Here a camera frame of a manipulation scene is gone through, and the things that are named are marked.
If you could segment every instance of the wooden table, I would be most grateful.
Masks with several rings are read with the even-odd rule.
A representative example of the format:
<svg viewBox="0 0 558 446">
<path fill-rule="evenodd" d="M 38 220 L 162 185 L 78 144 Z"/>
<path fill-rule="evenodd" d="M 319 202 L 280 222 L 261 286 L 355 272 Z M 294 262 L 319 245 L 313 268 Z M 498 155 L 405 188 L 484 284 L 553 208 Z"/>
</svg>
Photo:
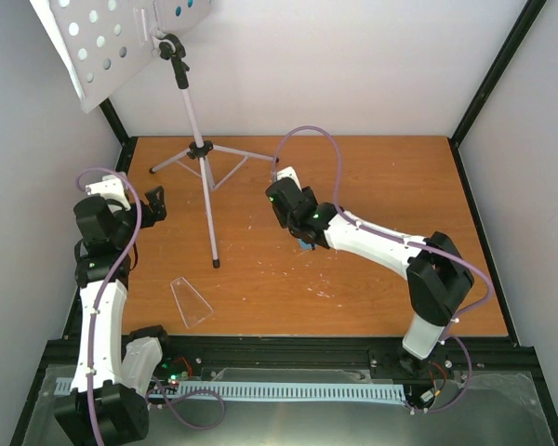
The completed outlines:
<svg viewBox="0 0 558 446">
<path fill-rule="evenodd" d="M 219 145 L 272 154 L 280 137 L 214 138 Z M 144 193 L 166 189 L 167 220 L 139 236 L 124 331 L 161 323 L 171 334 L 404 335 L 413 311 L 407 284 L 388 269 L 335 250 L 303 251 L 282 230 L 264 191 L 270 163 L 248 160 L 212 192 L 221 268 L 213 269 L 200 178 L 172 164 L 191 138 L 140 138 L 129 178 Z M 467 260 L 485 269 L 457 169 L 444 137 L 337 137 L 343 153 L 340 204 L 387 228 L 448 234 Z M 217 180 L 241 158 L 212 152 Z M 196 161 L 186 160 L 197 169 Z M 293 165 L 302 186 L 331 201 L 336 156 L 322 137 L 293 137 L 280 166 Z M 215 313 L 188 330 L 170 283 L 183 276 Z M 465 304 L 485 293 L 476 285 Z M 459 335 L 506 335 L 496 298 L 467 314 Z"/>
</svg>

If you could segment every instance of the purple cable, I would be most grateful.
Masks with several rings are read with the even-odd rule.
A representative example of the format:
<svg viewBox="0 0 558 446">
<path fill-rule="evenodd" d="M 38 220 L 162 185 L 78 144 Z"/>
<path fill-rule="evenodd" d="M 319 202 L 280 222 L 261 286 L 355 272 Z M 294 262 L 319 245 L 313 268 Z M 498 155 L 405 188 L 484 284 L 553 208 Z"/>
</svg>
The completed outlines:
<svg viewBox="0 0 558 446">
<path fill-rule="evenodd" d="M 461 389 L 461 391 L 459 392 L 459 394 L 457 395 L 457 397 L 454 400 L 448 402 L 444 406 L 439 407 L 438 409 L 430 409 L 425 413 L 439 413 L 439 412 L 443 412 L 446 409 L 450 409 L 451 407 L 453 407 L 455 404 L 457 404 L 459 402 L 459 400 L 463 397 L 463 395 L 465 395 L 465 393 L 467 392 L 467 389 L 469 388 L 469 383 L 472 380 L 472 376 L 473 376 L 472 358 L 469 356 L 469 351 L 467 351 L 467 348 L 465 347 L 465 344 L 463 344 L 461 342 L 461 340 L 458 337 L 456 337 L 455 335 L 452 334 L 448 338 L 455 339 L 458 343 L 458 346 L 461 347 L 461 350 L 463 350 L 463 353 L 465 354 L 465 359 L 467 360 L 467 380 L 465 381 L 465 384 L 464 384 L 463 388 Z M 405 402 L 405 407 L 407 409 L 409 409 L 412 413 L 416 410 L 415 408 L 411 407 L 407 401 Z"/>
<path fill-rule="evenodd" d="M 159 391 L 161 392 L 161 396 L 164 398 L 164 401 L 166 402 L 166 406 L 174 414 L 174 416 L 178 419 L 178 421 L 180 421 L 186 427 L 189 427 L 190 429 L 194 429 L 194 430 L 209 430 L 209 429 L 212 429 L 213 427 L 219 426 L 221 424 L 221 422 L 223 421 L 223 419 L 225 418 L 225 401 L 223 400 L 223 398 L 221 397 L 221 395 L 219 393 L 217 393 L 213 390 L 208 390 L 208 389 L 203 388 L 203 389 L 200 389 L 200 390 L 194 390 L 192 392 L 187 393 L 186 395 L 182 395 L 181 397 L 177 397 L 177 398 L 174 398 L 173 400 L 170 400 L 166 395 L 166 389 L 167 388 L 175 388 L 175 387 L 164 386 L 163 384 L 161 384 L 161 381 L 159 381 L 159 379 L 157 379 L 157 377 L 155 377 L 155 376 L 153 376 L 153 381 L 155 382 L 155 385 L 157 387 L 159 387 Z M 146 399 L 147 402 L 149 402 L 149 396 L 154 391 L 155 391 L 155 389 L 152 388 L 145 395 L 145 399 Z M 182 416 L 176 411 L 176 408 L 174 407 L 174 404 L 178 404 L 179 402 L 186 401 L 188 398 L 193 397 L 194 395 L 211 395 L 217 401 L 219 401 L 219 404 L 221 406 L 221 416 L 219 417 L 219 420 L 217 420 L 215 423 L 212 423 L 210 425 L 199 426 L 199 425 L 194 425 L 193 423 L 190 423 L 190 422 L 186 421 L 184 418 L 182 418 Z"/>
<path fill-rule="evenodd" d="M 285 146 L 288 139 L 290 139 L 294 134 L 296 134 L 296 133 L 298 133 L 302 130 L 313 130 L 315 132 L 318 132 L 318 133 L 324 135 L 331 142 L 331 144 L 333 145 L 333 149 L 335 149 L 335 153 L 337 154 L 337 177 L 335 178 L 335 188 L 333 189 L 333 204 L 335 205 L 335 208 L 337 209 L 337 212 L 339 213 L 339 215 L 341 217 L 343 217 L 343 219 L 345 219 L 345 221 L 347 221 L 348 223 L 350 223 L 354 226 L 357 226 L 356 220 L 347 216 L 341 210 L 341 207 L 339 206 L 339 183 L 341 181 L 342 165 L 343 165 L 343 162 L 342 162 L 342 159 L 341 159 L 341 150 L 339 148 L 339 144 L 337 143 L 337 141 L 328 132 L 326 132 L 323 128 L 317 127 L 316 125 L 302 125 L 300 127 L 294 128 L 292 131 L 290 131 L 289 133 L 287 133 L 283 137 L 283 139 L 281 140 L 281 142 L 277 146 L 277 149 L 275 150 L 275 153 L 272 157 L 272 164 L 271 164 L 272 180 L 275 181 L 277 179 L 277 157 L 279 156 L 279 152 L 283 149 L 283 147 Z M 378 235 L 379 237 L 390 240 L 391 242 L 405 244 L 405 239 L 404 238 L 397 237 L 397 236 L 392 235 L 388 232 L 383 232 L 383 231 L 377 230 L 375 228 L 370 228 L 370 227 L 368 227 L 364 224 L 360 224 L 359 228 L 361 230 L 365 230 L 366 232 L 369 232 L 371 234 Z M 487 275 L 483 271 L 481 271 L 480 269 L 478 269 L 477 267 L 475 267 L 474 265 L 472 265 L 468 261 L 463 260 L 461 257 L 454 256 L 452 254 L 449 254 L 446 251 L 443 251 L 443 250 L 438 249 L 438 248 L 434 248 L 432 246 L 428 246 L 424 243 L 408 241 L 407 246 L 422 249 L 424 251 L 428 251 L 429 253 L 448 258 L 449 260 L 452 260 L 452 261 L 458 263 L 462 267 L 467 268 L 468 270 L 470 270 L 471 272 L 475 273 L 477 276 L 482 278 L 482 280 L 485 282 L 485 285 L 487 287 L 487 292 L 485 293 L 484 297 L 482 297 L 477 302 L 473 302 L 472 304 L 468 305 L 465 308 L 459 309 L 453 315 L 453 317 L 451 318 L 451 322 L 446 326 L 446 328 L 443 330 L 443 333 L 441 335 L 441 341 L 444 341 L 447 338 L 446 334 L 448 333 L 448 329 L 450 328 L 452 320 L 458 318 L 461 314 L 466 313 L 467 311 L 471 311 L 472 309 L 475 309 L 475 308 L 478 308 L 478 307 L 482 306 L 488 300 L 490 300 L 490 298 L 494 294 L 494 285 L 490 281 L 490 278 L 487 277 Z"/>
<path fill-rule="evenodd" d="M 105 292 L 105 287 L 110 282 L 114 272 L 118 270 L 118 267 L 123 262 L 125 257 L 128 255 L 128 253 L 130 252 L 130 249 L 132 249 L 132 245 L 135 243 L 135 241 L 137 240 L 137 237 L 139 236 L 140 222 L 142 220 L 142 209 L 140 207 L 139 195 L 137 194 L 135 189 L 132 187 L 130 182 L 125 177 L 120 175 L 119 173 L 114 172 L 111 169 L 106 169 L 105 167 L 89 167 L 88 169 L 85 169 L 83 172 L 81 172 L 79 174 L 79 176 L 76 178 L 76 187 L 79 190 L 85 190 L 85 188 L 83 186 L 81 186 L 81 178 L 89 172 L 103 172 L 103 173 L 106 173 L 106 174 L 109 174 L 109 175 L 114 175 L 115 177 L 120 179 L 128 187 L 128 190 L 130 190 L 130 193 L 132 194 L 132 197 L 134 198 L 134 203 L 137 205 L 137 224 L 134 228 L 134 232 L 132 233 L 132 236 L 130 237 L 130 241 L 128 242 L 128 245 L 126 246 L 124 251 L 122 251 L 122 253 L 120 253 L 120 256 L 113 263 L 112 267 L 110 268 L 110 270 L 106 274 L 105 278 L 103 279 L 103 282 L 101 283 L 101 286 L 100 286 L 99 290 L 97 291 L 97 295 L 95 297 L 95 303 L 93 304 L 93 309 L 95 309 L 96 312 L 91 314 L 91 317 L 89 319 L 89 333 L 88 333 L 89 334 L 89 339 L 88 339 L 88 345 L 87 345 L 87 349 L 86 349 L 86 352 L 87 352 L 86 364 L 87 364 L 87 367 L 89 369 L 92 369 L 93 368 L 93 356 L 94 356 L 93 353 L 94 353 L 94 350 L 95 350 L 95 324 L 96 324 L 96 319 L 97 319 L 97 314 L 98 314 L 97 310 L 99 309 L 101 298 L 103 297 L 103 293 Z M 91 428 L 93 429 L 93 435 L 95 436 L 95 441 L 97 442 L 98 446 L 105 446 L 105 443 L 103 442 L 103 437 L 101 436 L 101 432 L 100 432 L 100 425 L 99 425 L 99 422 L 97 420 L 97 413 L 95 411 L 95 400 L 94 400 L 94 395 L 93 395 L 93 373 L 88 373 L 86 375 L 86 398 L 87 398 L 87 402 L 88 402 L 89 418 L 91 420 Z"/>
</svg>

